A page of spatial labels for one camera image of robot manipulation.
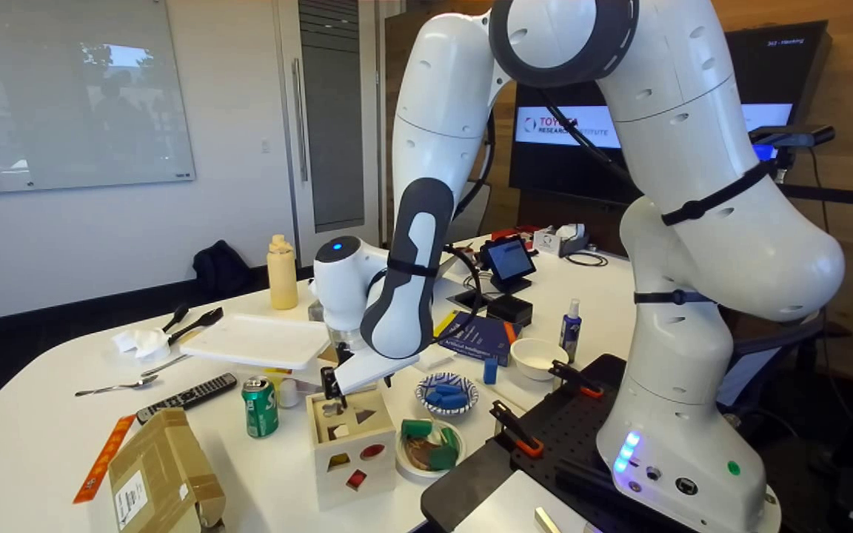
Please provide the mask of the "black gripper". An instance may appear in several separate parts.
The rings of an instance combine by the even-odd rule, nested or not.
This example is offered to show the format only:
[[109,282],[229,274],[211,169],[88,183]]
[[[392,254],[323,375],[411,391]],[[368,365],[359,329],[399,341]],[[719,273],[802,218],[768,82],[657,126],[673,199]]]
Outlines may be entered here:
[[408,357],[386,357],[368,343],[340,343],[338,347],[338,366],[321,366],[323,397],[331,399],[338,408],[346,408],[343,394],[355,394],[362,387],[375,385],[380,380],[414,365]]

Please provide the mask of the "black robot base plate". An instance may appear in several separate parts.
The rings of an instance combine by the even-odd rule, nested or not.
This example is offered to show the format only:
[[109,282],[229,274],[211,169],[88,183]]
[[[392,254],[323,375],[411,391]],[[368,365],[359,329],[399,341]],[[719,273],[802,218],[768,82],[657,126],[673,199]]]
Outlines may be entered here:
[[596,452],[596,431],[617,399],[623,369],[623,357],[599,356],[583,369],[559,366],[557,387],[525,414],[495,406],[497,428],[423,491],[427,529],[454,533],[483,502],[495,502],[497,488],[517,473],[599,533],[652,526],[652,514],[614,488],[611,471]]

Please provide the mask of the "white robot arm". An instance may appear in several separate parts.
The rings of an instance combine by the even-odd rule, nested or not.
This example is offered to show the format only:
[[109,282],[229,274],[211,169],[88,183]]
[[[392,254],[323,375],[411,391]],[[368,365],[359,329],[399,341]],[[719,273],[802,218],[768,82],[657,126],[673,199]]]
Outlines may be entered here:
[[711,0],[497,0],[429,17],[403,72],[392,135],[393,233],[315,258],[315,297],[352,394],[432,341],[432,288],[454,211],[506,82],[593,82],[636,199],[620,218],[636,322],[596,431],[614,488],[695,533],[772,533],[763,462],[717,411],[725,311],[788,322],[842,288],[843,251],[775,186],[750,141]]

